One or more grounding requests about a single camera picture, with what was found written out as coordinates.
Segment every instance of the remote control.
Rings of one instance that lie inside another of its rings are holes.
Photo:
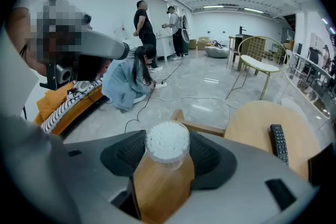
[[[269,138],[271,140],[274,155],[288,165],[287,146],[284,132],[280,124],[272,124],[270,126]]]

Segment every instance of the fluorescent light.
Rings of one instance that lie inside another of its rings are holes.
[[[217,6],[204,6],[203,8],[223,8],[224,6],[222,5],[217,5]]]
[[[218,83],[218,81],[204,80],[206,82]]]
[[[252,9],[252,8],[244,8],[245,10],[250,10],[251,12],[258,12],[258,13],[264,13],[260,10]]]
[[[208,79],[208,78],[204,78],[204,79]],[[208,79],[208,80],[219,81],[219,80],[216,80],[216,79]]]
[[[204,110],[204,111],[207,111],[207,112],[212,112],[212,109],[205,108],[204,106],[200,106],[200,105],[197,105],[197,104],[193,104],[192,106],[196,109],[201,109],[201,110]]]

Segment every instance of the round wooden table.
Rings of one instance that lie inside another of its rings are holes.
[[[225,138],[273,154],[269,138],[271,124],[282,126],[289,167],[308,180],[308,159],[320,152],[320,145],[306,121],[295,111],[268,101],[247,103],[231,116]]]

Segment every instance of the white wall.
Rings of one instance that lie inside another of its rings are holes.
[[[154,34],[161,36],[171,36],[169,32],[161,27],[163,24],[169,23],[169,16],[166,13],[168,2],[164,0],[147,0],[147,2],[147,15],[149,16],[153,26]]]
[[[308,55],[309,47],[311,44],[312,33],[315,33],[323,43],[328,46],[330,58],[334,57],[334,50],[330,40],[329,31],[322,21],[321,16],[316,11],[299,12],[296,14],[296,32],[295,32],[295,48],[298,43],[302,43],[301,54]]]
[[[282,24],[274,20],[262,18],[254,15],[241,13],[194,13],[194,28],[191,32],[198,37],[209,36],[210,39],[216,39],[221,44],[228,45],[229,36],[239,34],[239,27],[243,26],[246,31],[243,34],[252,36],[265,36],[280,42]]]
[[[30,6],[30,16],[36,18],[37,12],[42,10],[43,2],[46,0],[33,0]],[[68,0],[76,5],[82,12],[86,12],[92,16],[91,26],[93,30],[101,33],[126,40],[130,47],[141,45],[138,37],[133,37],[135,27],[133,24],[134,14],[137,11],[137,1],[139,0]],[[169,5],[172,5],[172,0],[166,0]],[[188,15],[189,21],[192,19],[190,10],[181,3],[174,1],[179,5],[180,9],[184,9]],[[38,83],[32,90],[31,95],[26,102],[27,118],[33,121],[38,114],[36,101],[44,97],[47,89],[39,86],[40,82],[46,83],[46,78],[40,76]]]

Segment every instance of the power strip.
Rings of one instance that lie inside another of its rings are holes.
[[[168,84],[165,82],[165,83],[159,83],[155,86],[156,89],[161,89],[161,88],[165,88],[167,87]]]

